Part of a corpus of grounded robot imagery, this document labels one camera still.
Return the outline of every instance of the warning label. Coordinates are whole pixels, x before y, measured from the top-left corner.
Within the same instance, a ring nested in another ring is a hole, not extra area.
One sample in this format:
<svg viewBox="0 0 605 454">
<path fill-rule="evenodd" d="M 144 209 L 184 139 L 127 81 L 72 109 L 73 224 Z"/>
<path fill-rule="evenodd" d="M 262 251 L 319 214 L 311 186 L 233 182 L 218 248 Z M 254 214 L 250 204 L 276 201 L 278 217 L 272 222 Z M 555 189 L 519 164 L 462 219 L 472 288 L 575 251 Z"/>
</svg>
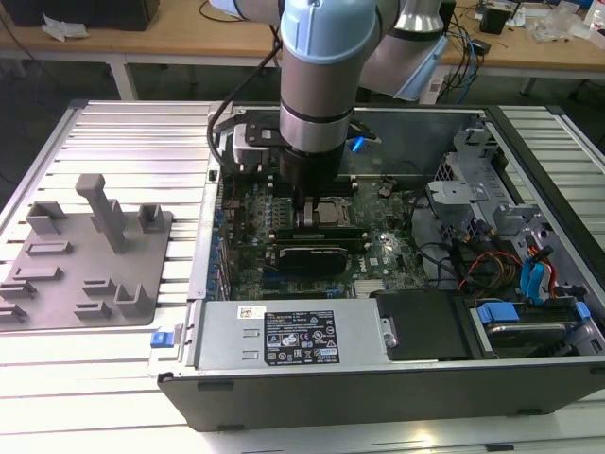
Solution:
<svg viewBox="0 0 605 454">
<path fill-rule="evenodd" d="M 339 363 L 334 311 L 265 313 L 269 366 Z"/>
</svg>

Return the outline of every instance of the desk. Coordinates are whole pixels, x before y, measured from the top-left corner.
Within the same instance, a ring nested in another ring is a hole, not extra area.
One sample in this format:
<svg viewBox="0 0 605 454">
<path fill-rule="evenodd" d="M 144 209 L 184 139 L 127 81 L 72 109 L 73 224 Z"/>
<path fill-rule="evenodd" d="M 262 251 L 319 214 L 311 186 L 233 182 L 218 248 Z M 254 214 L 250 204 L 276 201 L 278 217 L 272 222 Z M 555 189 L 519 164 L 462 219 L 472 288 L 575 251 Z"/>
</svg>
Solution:
<svg viewBox="0 0 605 454">
<path fill-rule="evenodd" d="M 481 33 L 479 22 L 473 19 L 475 11 L 471 6 L 475 4 L 476 0 L 458 0 L 456 15 L 472 39 L 492 45 L 479 75 L 532 78 L 521 90 L 524 95 L 528 94 L 535 78 L 605 79 L 605 51 L 594 44 L 581 38 L 536 43 L 521 27 L 505 26 L 501 35 Z M 460 58 L 460 52 L 450 43 L 430 84 L 433 91 L 424 96 L 426 102 L 435 102 L 443 80 L 456 70 Z"/>
<path fill-rule="evenodd" d="M 478 22 L 464 10 L 475 0 L 458 0 L 460 22 L 474 38 L 492 44 L 479 74 L 521 78 L 605 79 L 605 51 L 580 38 L 568 43 L 537 44 L 522 28 L 502 35 L 478 31 Z M 254 66 L 271 49 L 268 27 L 259 24 L 218 24 L 198 14 L 200 0 L 162 0 L 158 16 L 145 32 L 89 30 L 90 38 L 60 43 L 39 28 L 14 27 L 17 38 L 41 61 L 106 62 L 122 99 L 137 98 L 129 63 Z M 0 30 L 0 59 L 27 59 L 5 30 Z M 456 68 L 460 54 L 449 45 L 434 81 Z M 433 90 L 440 84 L 431 83 Z M 435 92 L 423 100 L 436 99 Z"/>
<path fill-rule="evenodd" d="M 272 35 L 267 26 L 209 21 L 199 15 L 200 3 L 162 0 L 145 32 L 91 28 L 89 38 L 61 43 L 39 27 L 13 26 L 11 30 L 40 61 L 107 63 L 121 98 L 133 100 L 137 93 L 129 63 L 256 66 L 269 52 Z M 26 60 L 28 56 L 0 25 L 2 59 Z"/>
</svg>

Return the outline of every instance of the table leg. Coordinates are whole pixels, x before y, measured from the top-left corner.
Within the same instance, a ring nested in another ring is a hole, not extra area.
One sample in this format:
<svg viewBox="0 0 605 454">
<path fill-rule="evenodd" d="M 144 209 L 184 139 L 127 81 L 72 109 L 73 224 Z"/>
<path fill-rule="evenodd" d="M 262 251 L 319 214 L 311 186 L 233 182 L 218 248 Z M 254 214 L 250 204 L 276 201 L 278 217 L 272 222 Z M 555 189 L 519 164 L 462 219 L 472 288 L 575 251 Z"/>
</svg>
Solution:
<svg viewBox="0 0 605 454">
<path fill-rule="evenodd" d="M 437 104 L 437 97 L 441 91 L 441 87 L 445 82 L 445 78 L 450 74 L 449 66 L 438 66 L 431 77 L 431 80 L 426 85 L 423 95 L 420 97 L 420 104 Z"/>
<path fill-rule="evenodd" d="M 0 60 L 0 66 L 15 78 L 25 79 L 27 76 L 26 69 L 20 60 Z"/>
<path fill-rule="evenodd" d="M 523 81 L 523 86 L 519 93 L 523 96 L 529 96 L 529 92 L 533 88 L 533 85 L 536 83 L 536 78 L 527 78 Z"/>
<path fill-rule="evenodd" d="M 191 85 L 199 84 L 198 72 L 196 71 L 196 66 L 194 66 L 193 64 L 188 64 L 187 65 L 187 75 L 189 76 L 189 83 Z"/>
<path fill-rule="evenodd" d="M 113 80 L 117 86 L 117 91 L 123 101 L 134 101 L 139 98 L 134 86 L 132 73 L 127 63 L 124 61 L 109 61 L 108 65 L 112 69 Z"/>
</svg>

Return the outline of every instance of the aluminum extrusion table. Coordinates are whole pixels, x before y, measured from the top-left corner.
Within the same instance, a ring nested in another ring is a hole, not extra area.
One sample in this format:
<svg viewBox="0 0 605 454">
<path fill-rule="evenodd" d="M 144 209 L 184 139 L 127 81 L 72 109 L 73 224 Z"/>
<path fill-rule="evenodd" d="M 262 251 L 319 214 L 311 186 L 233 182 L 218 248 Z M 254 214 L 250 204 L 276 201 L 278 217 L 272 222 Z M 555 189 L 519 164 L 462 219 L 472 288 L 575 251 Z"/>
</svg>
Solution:
<svg viewBox="0 0 605 454">
<path fill-rule="evenodd" d="M 0 278 L 27 236 L 32 201 L 56 199 L 66 212 L 87 209 L 73 191 L 81 172 L 102 172 L 108 196 L 119 198 L 125 211 L 159 202 L 176 220 L 152 325 L 0 334 L 2 452 L 475 453 L 493 444 L 536 454 L 603 451 L 605 392 L 547 416 L 234 433 L 190 429 L 148 376 L 147 362 L 151 333 L 185 315 L 209 165 L 209 108 L 205 102 L 91 102 L 70 109 L 0 215 Z M 604 193 L 602 158 L 564 116 L 542 108 L 505 112 L 523 122 L 521 128 L 534 121 L 522 135 L 603 245 L 605 205 L 591 196 Z M 523 182 L 510 175 L 523 192 Z M 579 192 L 576 184 L 587 190 Z M 170 360 L 176 352 L 162 355 Z"/>
</svg>

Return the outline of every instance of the table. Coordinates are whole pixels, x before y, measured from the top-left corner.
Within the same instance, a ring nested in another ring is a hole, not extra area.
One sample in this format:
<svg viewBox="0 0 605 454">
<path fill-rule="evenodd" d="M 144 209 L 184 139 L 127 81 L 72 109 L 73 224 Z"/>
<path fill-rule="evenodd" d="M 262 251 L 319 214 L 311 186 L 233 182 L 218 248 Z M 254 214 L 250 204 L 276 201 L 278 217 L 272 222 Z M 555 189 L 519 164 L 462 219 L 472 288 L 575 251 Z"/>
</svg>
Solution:
<svg viewBox="0 0 605 454">
<path fill-rule="evenodd" d="M 162 0 L 155 20 L 145 32 L 91 28 L 89 38 L 61 43 L 39 27 L 13 26 L 11 30 L 40 61 L 107 63 L 120 97 L 134 100 L 138 95 L 130 63 L 256 66 L 269 52 L 273 39 L 267 26 L 209 21 L 199 15 L 200 3 Z M 0 25 L 2 59 L 27 60 L 28 55 Z"/>
<path fill-rule="evenodd" d="M 201 454 L 422 449 L 470 454 L 485 452 L 485 445 L 496 449 L 494 444 L 514 445 L 528 454 L 602 452 L 605 392 L 547 416 L 205 434 L 189 429 L 149 376 L 157 372 L 149 367 L 149 341 L 159 327 L 181 323 L 187 310 L 209 165 L 205 127 L 210 107 L 208 102 L 102 101 L 69 109 L 0 214 L 0 282 L 28 235 L 25 216 L 32 201 L 56 199 L 68 213 L 90 212 L 86 201 L 73 195 L 80 172 L 103 172 L 107 194 L 121 200 L 124 211 L 141 202 L 160 202 L 175 216 L 151 325 L 0 333 L 3 452 L 171 452 L 177 446 L 179 451 Z M 585 201 L 581 194 L 578 199 L 575 192 L 577 180 L 582 186 L 602 187 L 602 175 L 589 165 L 605 172 L 605 163 L 579 156 L 582 152 L 593 156 L 595 151 L 573 125 L 540 107 L 511 107 L 506 115 L 525 126 L 527 144 L 544 168 L 558 175 L 555 183 L 570 202 L 578 203 L 577 210 L 593 215 L 586 211 L 587 202 L 605 210 L 599 200 Z M 562 150 L 574 155 L 573 165 L 563 164 L 577 173 L 556 169 Z M 513 169 L 509 174 L 530 201 L 523 179 Z M 177 352 L 163 349 L 161 355 L 173 360 Z"/>
<path fill-rule="evenodd" d="M 476 32 L 478 22 L 465 8 L 475 0 L 458 0 L 461 23 L 473 38 L 492 44 L 479 74 L 521 78 L 605 79 L 605 51 L 580 38 L 569 43 L 536 44 L 522 28 L 502 35 Z M 100 61 L 112 69 L 124 100 L 137 98 L 130 63 L 255 66 L 271 49 L 268 27 L 218 24 L 199 16 L 200 0 L 162 0 L 159 14 L 145 32 L 91 29 L 90 38 L 60 43 L 39 28 L 14 27 L 17 38 L 41 61 Z M 0 59 L 27 59 L 5 30 L 0 30 Z M 441 58 L 423 102 L 434 103 L 442 80 L 460 61 L 450 44 Z"/>
<path fill-rule="evenodd" d="M 472 39 L 492 45 L 478 74 L 526 78 L 521 93 L 528 95 L 536 79 L 605 79 L 605 51 L 581 38 L 536 43 L 524 28 L 505 26 L 501 35 L 479 31 L 479 22 L 473 19 L 476 0 L 458 0 L 456 15 Z M 427 102 L 434 103 L 443 80 L 456 70 L 460 52 L 450 43 L 441 56 L 441 65 L 430 84 L 432 93 L 425 94 Z"/>
</svg>

